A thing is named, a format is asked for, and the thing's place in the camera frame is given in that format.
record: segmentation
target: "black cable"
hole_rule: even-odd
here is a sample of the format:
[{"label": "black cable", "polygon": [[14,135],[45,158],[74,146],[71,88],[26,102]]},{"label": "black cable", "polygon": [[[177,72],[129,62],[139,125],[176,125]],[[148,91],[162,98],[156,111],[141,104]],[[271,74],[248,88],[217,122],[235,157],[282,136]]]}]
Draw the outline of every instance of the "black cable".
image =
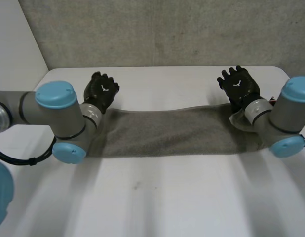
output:
[{"label": "black cable", "polygon": [[49,158],[52,155],[52,148],[53,145],[56,142],[56,137],[54,137],[52,143],[50,144],[50,146],[48,147],[48,149],[39,157],[37,158],[30,158],[30,159],[16,159],[16,158],[12,158],[7,156],[6,154],[2,153],[0,151],[0,159],[4,162],[7,162],[9,164],[13,164],[13,165],[36,165],[39,162],[42,162],[43,160],[46,160],[47,158]]}]

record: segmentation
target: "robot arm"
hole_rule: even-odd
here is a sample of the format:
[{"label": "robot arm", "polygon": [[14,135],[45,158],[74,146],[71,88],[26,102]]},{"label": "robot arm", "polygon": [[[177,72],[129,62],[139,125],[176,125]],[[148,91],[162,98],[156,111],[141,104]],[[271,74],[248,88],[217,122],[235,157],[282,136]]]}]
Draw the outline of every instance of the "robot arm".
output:
[{"label": "robot arm", "polygon": [[65,163],[80,163],[118,91],[113,78],[100,72],[92,75],[81,105],[65,81],[44,84],[36,92],[0,91],[0,132],[16,124],[49,125],[57,139],[54,156]]},{"label": "robot arm", "polygon": [[230,75],[223,71],[225,80],[218,78],[233,108],[244,110],[246,118],[275,156],[289,157],[302,150],[305,141],[299,133],[305,125],[305,77],[288,80],[273,107],[260,97],[258,85],[248,71],[244,72],[240,66],[236,69],[229,69]]}]

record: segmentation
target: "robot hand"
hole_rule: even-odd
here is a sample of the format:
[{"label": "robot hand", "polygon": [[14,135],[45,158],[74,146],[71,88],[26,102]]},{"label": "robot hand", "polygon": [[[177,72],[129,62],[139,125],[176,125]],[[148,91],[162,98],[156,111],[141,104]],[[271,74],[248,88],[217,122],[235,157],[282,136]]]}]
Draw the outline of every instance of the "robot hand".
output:
[{"label": "robot hand", "polygon": [[225,80],[219,77],[217,81],[231,102],[232,112],[236,113],[243,107],[245,97],[248,95],[259,97],[260,89],[245,68],[237,66],[236,70],[229,68],[229,72],[230,75],[223,70],[222,75]]},{"label": "robot hand", "polygon": [[96,106],[101,113],[105,114],[118,91],[119,86],[112,77],[95,72],[84,90],[84,102]]}]

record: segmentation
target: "white wall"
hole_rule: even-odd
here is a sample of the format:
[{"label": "white wall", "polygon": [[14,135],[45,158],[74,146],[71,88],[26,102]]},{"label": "white wall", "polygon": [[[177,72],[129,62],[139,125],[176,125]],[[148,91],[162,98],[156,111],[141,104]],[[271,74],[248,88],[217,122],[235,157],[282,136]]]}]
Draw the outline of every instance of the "white wall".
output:
[{"label": "white wall", "polygon": [[33,90],[48,72],[17,0],[0,0],[0,90]]}]

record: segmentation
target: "gray wall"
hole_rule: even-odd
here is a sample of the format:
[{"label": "gray wall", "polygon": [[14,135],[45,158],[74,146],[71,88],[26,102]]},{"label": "gray wall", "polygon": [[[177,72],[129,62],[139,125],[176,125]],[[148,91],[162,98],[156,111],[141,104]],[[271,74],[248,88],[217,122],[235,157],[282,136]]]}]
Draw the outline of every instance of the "gray wall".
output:
[{"label": "gray wall", "polygon": [[274,65],[305,75],[305,0],[19,0],[49,69]]}]

